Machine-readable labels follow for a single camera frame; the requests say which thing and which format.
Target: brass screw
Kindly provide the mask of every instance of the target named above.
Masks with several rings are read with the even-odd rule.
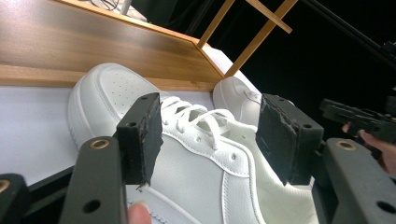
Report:
[[[342,148],[343,150],[347,150],[347,151],[354,151],[358,149],[355,145],[352,145],[346,141],[338,141],[336,145]]]
[[[98,139],[90,143],[90,148],[92,149],[102,149],[108,146],[110,142],[106,139]]]
[[[9,186],[9,180],[0,179],[0,193],[6,190]]]

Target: shoelace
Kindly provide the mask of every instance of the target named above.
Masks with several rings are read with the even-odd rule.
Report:
[[[199,113],[198,117],[190,121],[192,111]],[[185,132],[185,125],[192,123],[197,125],[198,122],[205,122],[209,127],[209,134],[213,137],[212,148],[217,150],[219,147],[220,135],[224,133],[221,129],[214,114],[223,116],[226,119],[234,119],[233,114],[226,109],[215,109],[207,111],[203,105],[192,105],[188,102],[181,101],[176,96],[171,96],[162,102],[161,113],[163,117],[163,124],[168,125],[169,119],[177,119],[177,130],[181,133]]]

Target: white sneaker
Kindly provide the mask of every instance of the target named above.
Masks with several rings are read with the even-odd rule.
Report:
[[[215,108],[230,110],[236,120],[246,124],[258,125],[261,101],[262,96],[237,77],[223,79],[213,90]]]
[[[69,120],[78,145],[115,132],[122,113],[141,96],[134,88],[142,86],[128,87],[131,82],[145,83],[144,94],[158,91],[116,64],[93,68],[77,84]],[[256,127],[235,121],[227,110],[208,112],[177,97],[163,100],[162,118],[151,186],[127,188],[128,202],[145,200],[154,222],[318,223],[310,190],[282,185],[257,147]]]

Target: shoe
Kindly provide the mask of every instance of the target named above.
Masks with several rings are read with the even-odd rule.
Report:
[[[220,81],[213,90],[215,108],[228,109],[235,119],[257,126],[259,123],[262,96],[251,91],[237,77],[227,77]]]
[[[84,76],[69,102],[70,129],[82,136],[75,139],[112,135],[134,99],[158,91],[142,79],[116,64]],[[142,85],[144,93],[134,89]],[[163,145],[151,186],[127,186],[128,203],[145,200],[154,223],[318,223],[311,191],[283,186],[256,144],[255,126],[169,95],[161,112]]]

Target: white surface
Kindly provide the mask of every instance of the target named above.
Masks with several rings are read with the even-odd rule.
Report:
[[[231,61],[222,51],[204,47],[225,71]],[[238,72],[252,90],[256,88]],[[28,185],[73,165],[77,158],[67,124],[71,89],[0,86],[0,174],[23,175]],[[213,109],[211,92],[170,91],[192,104]]]

